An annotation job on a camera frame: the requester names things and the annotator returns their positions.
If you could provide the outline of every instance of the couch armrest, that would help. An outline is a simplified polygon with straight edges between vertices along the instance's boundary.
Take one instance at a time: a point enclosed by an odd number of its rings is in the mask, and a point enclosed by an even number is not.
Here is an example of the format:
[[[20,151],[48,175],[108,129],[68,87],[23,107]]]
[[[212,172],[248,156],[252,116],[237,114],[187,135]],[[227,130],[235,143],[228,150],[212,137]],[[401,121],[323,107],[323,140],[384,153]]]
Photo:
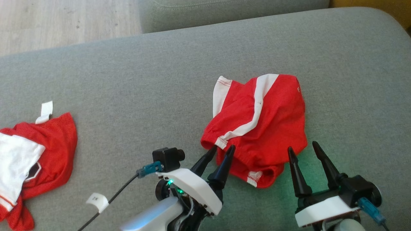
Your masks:
[[[327,8],[329,0],[137,0],[143,33]]]

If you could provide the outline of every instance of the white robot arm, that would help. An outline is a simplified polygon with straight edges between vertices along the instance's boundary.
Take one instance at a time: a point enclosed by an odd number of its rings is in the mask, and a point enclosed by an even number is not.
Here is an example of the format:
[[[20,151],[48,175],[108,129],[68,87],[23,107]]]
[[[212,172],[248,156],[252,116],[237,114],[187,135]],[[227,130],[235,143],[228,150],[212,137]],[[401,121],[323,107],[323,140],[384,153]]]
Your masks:
[[[196,231],[205,217],[219,214],[222,190],[227,180],[235,146],[231,146],[222,164],[201,178],[217,147],[209,150],[191,169],[174,169],[156,174],[161,178],[156,187],[160,201],[121,226],[122,231]]]
[[[364,210],[385,228],[385,218],[376,207],[382,203],[379,189],[360,175],[349,178],[340,173],[317,142],[312,143],[328,179],[328,190],[313,193],[289,147],[290,170],[294,192],[298,197],[296,220],[299,227],[312,226],[315,231],[364,231],[358,211]]]

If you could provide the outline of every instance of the gray fabric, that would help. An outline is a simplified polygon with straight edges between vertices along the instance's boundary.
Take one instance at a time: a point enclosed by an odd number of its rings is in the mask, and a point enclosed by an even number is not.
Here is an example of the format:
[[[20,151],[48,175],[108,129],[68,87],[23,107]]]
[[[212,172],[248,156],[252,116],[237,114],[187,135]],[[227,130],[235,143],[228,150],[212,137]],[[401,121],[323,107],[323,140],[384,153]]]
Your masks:
[[[411,39],[389,15],[369,8],[324,9],[146,34],[0,58],[0,127],[34,121],[54,101],[70,111],[79,142],[70,181],[27,201],[36,230],[72,231],[96,213],[86,199],[107,197],[178,147],[191,165],[205,152],[212,90],[224,75],[245,83],[266,73],[296,75],[306,102],[306,133],[336,167],[383,192],[391,230],[409,230]],[[300,155],[314,191],[327,188],[312,147]],[[206,174],[214,167],[213,162]],[[133,182],[87,228],[116,230],[156,203],[156,176]],[[230,177],[224,206],[202,230],[300,230],[289,167],[273,186]],[[368,230],[376,230],[363,216]],[[0,230],[7,230],[7,224]]]
[[[327,8],[329,0],[138,0],[143,33]]]

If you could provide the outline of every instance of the red garment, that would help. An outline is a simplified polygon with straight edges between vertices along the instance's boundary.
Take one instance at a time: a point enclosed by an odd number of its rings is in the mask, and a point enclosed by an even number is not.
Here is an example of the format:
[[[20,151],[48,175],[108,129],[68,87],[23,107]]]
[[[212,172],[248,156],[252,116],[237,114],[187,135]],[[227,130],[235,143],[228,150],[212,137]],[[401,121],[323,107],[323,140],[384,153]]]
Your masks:
[[[24,231],[34,229],[34,221],[23,200],[38,196],[65,184],[72,173],[77,132],[70,113],[42,124],[22,122],[13,129],[3,128],[6,135],[18,135],[46,147],[38,164],[35,177],[23,183],[17,205],[8,212],[0,206],[0,221],[7,219],[11,229]]]
[[[287,149],[307,146],[305,104],[295,76],[266,74],[246,84],[220,77],[213,93],[214,118],[201,144],[219,148],[217,164],[234,144],[230,173],[258,188],[272,185],[288,162]]]

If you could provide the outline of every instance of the clothing tag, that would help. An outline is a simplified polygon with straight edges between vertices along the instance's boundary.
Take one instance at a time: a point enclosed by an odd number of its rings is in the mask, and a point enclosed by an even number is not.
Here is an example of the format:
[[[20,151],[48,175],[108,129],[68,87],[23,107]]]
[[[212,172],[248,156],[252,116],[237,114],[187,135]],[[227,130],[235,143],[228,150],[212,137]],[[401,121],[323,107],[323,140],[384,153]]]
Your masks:
[[[102,213],[109,205],[107,198],[96,192],[91,194],[90,198],[85,203],[95,205],[98,208],[99,213]]]
[[[43,103],[40,117],[36,119],[36,124],[41,124],[50,119],[50,116],[53,114],[53,101]]]

